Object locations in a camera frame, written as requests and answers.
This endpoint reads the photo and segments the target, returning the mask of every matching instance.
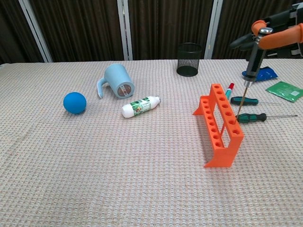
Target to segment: green screwdriver handle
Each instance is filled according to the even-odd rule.
[[[239,123],[249,123],[249,122],[256,122],[256,121],[265,121],[267,118],[265,113],[261,114],[249,114],[249,113],[242,113],[238,117]]]
[[[231,98],[232,104],[240,105],[241,101],[242,101],[241,96]],[[244,98],[243,105],[258,105],[258,103],[259,101],[256,98]]]

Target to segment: green packet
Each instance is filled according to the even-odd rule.
[[[282,97],[293,103],[297,101],[298,98],[303,96],[303,89],[300,89],[294,85],[282,81],[267,88],[266,91],[275,94],[276,96]]]

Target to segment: red marker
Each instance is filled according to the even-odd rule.
[[[232,89],[233,89],[233,86],[234,86],[234,85],[235,85],[234,83],[231,83],[231,84],[229,85],[227,91],[225,92],[225,95],[226,95],[227,98],[229,98],[229,96],[231,95]]]

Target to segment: blue ball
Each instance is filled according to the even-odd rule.
[[[85,110],[86,99],[78,92],[71,92],[65,96],[63,106],[70,113],[80,114]]]

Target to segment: curtain fold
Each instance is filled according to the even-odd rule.
[[[123,60],[116,0],[30,0],[54,61]]]
[[[212,7],[212,0],[129,0],[134,60],[176,59],[185,42],[204,53]]]
[[[253,22],[283,12],[290,0],[224,0],[214,44],[213,59],[245,59],[250,51],[230,49],[229,44],[251,32]]]
[[[44,62],[17,0],[0,0],[0,65]]]

